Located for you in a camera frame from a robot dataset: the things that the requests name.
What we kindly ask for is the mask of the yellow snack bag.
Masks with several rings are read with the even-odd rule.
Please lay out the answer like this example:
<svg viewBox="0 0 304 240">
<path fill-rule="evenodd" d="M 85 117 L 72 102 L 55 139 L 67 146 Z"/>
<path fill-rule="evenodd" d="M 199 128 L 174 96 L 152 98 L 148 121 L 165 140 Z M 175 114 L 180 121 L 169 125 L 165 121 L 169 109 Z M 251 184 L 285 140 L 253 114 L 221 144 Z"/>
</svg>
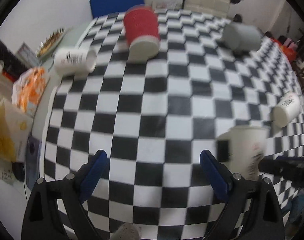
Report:
<svg viewBox="0 0 304 240">
<path fill-rule="evenodd" d="M 0 96 L 0 158 L 12 163 L 25 161 L 33 119 Z"/>
</svg>

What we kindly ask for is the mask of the white calligraphy cup left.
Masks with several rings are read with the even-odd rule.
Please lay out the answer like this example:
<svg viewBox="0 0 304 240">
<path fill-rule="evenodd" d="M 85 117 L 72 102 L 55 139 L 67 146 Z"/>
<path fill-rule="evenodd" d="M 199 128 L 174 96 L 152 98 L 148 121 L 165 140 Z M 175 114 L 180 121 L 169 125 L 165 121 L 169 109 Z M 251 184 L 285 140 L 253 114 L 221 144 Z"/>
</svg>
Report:
<svg viewBox="0 0 304 240">
<path fill-rule="evenodd" d="M 97 53 L 91 49 L 60 48 L 54 55 L 54 69 L 60 76 L 89 74 L 96 67 Z"/>
</svg>

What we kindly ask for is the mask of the white calligraphy cup right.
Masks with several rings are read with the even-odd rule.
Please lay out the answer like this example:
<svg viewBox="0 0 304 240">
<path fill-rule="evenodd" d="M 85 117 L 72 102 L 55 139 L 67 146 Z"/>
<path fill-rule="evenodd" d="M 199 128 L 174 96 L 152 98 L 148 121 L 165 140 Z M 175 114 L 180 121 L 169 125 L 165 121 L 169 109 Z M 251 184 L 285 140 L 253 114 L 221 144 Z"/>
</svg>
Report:
<svg viewBox="0 0 304 240">
<path fill-rule="evenodd" d="M 273 122 L 279 128 L 286 127 L 301 112 L 301 100 L 298 94 L 288 92 L 273 109 Z"/>
</svg>

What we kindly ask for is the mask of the checkered tablecloth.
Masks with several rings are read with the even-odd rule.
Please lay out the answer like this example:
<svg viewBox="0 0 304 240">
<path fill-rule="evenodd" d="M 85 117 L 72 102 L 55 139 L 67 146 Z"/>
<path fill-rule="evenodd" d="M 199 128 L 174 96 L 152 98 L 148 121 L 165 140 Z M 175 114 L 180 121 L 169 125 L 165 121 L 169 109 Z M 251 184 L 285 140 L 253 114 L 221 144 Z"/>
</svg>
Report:
<svg viewBox="0 0 304 240">
<path fill-rule="evenodd" d="M 123 223 L 143 239 L 200 239 L 223 205 L 200 166 L 219 136 L 237 125 L 271 127 L 271 111 L 300 92 L 279 46 L 235 57 L 218 43 L 227 20 L 157 10 L 158 55 L 130 64 L 122 13 L 94 19 L 79 41 L 97 51 L 95 70 L 53 90 L 41 174 L 60 180 L 98 151 L 108 164 L 85 210 L 103 239 Z"/>
</svg>

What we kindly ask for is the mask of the orange white snack bag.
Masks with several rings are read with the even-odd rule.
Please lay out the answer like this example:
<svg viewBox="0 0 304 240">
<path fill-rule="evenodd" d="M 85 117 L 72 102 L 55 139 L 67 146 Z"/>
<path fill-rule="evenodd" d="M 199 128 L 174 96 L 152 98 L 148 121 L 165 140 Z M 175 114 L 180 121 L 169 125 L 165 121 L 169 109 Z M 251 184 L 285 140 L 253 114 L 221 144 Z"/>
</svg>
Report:
<svg viewBox="0 0 304 240">
<path fill-rule="evenodd" d="M 13 84 L 11 101 L 30 117 L 34 117 L 48 85 L 49 76 L 44 67 L 34 67 L 21 74 Z"/>
</svg>

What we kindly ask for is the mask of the white calligraphy cup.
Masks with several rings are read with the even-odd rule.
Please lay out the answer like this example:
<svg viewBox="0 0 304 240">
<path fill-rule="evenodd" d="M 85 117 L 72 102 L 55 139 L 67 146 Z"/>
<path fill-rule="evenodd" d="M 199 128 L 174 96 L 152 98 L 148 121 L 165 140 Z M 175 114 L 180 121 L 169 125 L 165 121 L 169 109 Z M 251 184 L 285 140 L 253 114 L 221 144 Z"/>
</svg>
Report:
<svg viewBox="0 0 304 240">
<path fill-rule="evenodd" d="M 273 122 L 279 128 L 286 127 L 301 112 L 301 100 L 298 94 L 288 92 L 273 109 Z"/>
<path fill-rule="evenodd" d="M 54 69 L 60 76 L 89 74 L 96 67 L 97 53 L 91 49 L 60 48 L 54 55 Z"/>
</svg>

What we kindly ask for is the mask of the blue smartphone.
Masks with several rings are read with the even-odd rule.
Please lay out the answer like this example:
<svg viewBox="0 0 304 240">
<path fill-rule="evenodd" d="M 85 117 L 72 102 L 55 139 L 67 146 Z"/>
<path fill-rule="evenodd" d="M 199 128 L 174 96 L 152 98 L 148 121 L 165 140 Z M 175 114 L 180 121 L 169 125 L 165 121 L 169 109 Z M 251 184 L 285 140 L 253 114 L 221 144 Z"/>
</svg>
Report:
<svg viewBox="0 0 304 240">
<path fill-rule="evenodd" d="M 40 177 L 39 175 L 39 161 L 42 143 L 33 136 L 28 137 L 26 146 L 26 184 L 29 190 L 32 191 L 35 182 Z"/>
</svg>

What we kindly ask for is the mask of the white bird paper cup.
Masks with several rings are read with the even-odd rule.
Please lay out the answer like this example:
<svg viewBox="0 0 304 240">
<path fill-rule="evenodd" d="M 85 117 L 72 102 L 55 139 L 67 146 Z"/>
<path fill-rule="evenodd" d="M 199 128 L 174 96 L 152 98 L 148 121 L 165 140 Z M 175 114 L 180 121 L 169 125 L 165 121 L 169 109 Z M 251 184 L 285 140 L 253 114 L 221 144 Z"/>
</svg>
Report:
<svg viewBox="0 0 304 240">
<path fill-rule="evenodd" d="M 246 180 L 258 179 L 258 163 L 264 157 L 269 128 L 240 125 L 221 134 L 217 142 L 226 143 L 228 160 L 225 161 L 232 173 L 239 173 Z"/>
</svg>

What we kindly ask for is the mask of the orange plastic bag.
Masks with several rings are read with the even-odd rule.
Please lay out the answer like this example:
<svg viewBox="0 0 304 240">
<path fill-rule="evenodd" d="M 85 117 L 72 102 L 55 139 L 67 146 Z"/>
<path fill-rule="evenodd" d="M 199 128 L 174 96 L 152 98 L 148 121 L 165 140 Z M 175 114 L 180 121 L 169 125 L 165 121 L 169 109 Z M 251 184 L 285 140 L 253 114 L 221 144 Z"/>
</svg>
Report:
<svg viewBox="0 0 304 240">
<path fill-rule="evenodd" d="M 284 55 L 286 55 L 290 63 L 296 59 L 297 52 L 294 49 L 284 46 L 280 41 L 276 40 L 275 38 L 271 38 L 271 40 L 279 45 L 280 49 L 282 50 Z"/>
</svg>

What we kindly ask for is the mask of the red ripple paper cup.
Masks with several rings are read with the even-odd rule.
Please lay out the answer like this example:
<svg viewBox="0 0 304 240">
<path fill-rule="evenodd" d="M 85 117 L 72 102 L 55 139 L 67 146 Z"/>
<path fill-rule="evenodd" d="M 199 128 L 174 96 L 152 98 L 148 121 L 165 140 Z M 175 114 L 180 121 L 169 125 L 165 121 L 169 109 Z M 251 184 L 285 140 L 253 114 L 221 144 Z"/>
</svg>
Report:
<svg viewBox="0 0 304 240">
<path fill-rule="evenodd" d="M 129 63 L 146 63 L 159 53 L 158 17 L 151 7 L 136 5 L 123 18 Z"/>
</svg>

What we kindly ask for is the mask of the snack plate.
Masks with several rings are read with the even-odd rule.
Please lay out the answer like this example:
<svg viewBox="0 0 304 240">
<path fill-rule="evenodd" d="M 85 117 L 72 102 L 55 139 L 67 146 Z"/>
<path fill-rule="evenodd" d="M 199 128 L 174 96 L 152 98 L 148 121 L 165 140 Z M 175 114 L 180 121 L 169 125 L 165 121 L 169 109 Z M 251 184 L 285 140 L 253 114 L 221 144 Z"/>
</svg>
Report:
<svg viewBox="0 0 304 240">
<path fill-rule="evenodd" d="M 55 30 L 49 37 L 44 40 L 36 50 L 36 57 L 41 58 L 54 47 L 54 45 L 61 40 L 65 33 L 65 28 Z"/>
</svg>

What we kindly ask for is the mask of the grey plastic cup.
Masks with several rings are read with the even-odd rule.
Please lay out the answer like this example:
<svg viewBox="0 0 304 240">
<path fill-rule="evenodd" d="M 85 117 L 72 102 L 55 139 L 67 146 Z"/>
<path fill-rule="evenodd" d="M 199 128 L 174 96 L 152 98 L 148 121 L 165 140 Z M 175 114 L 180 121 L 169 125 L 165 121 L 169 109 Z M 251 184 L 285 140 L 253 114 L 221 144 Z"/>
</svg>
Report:
<svg viewBox="0 0 304 240">
<path fill-rule="evenodd" d="M 255 26 L 231 22 L 224 27 L 222 40 L 232 51 L 258 51 L 262 34 Z"/>
</svg>

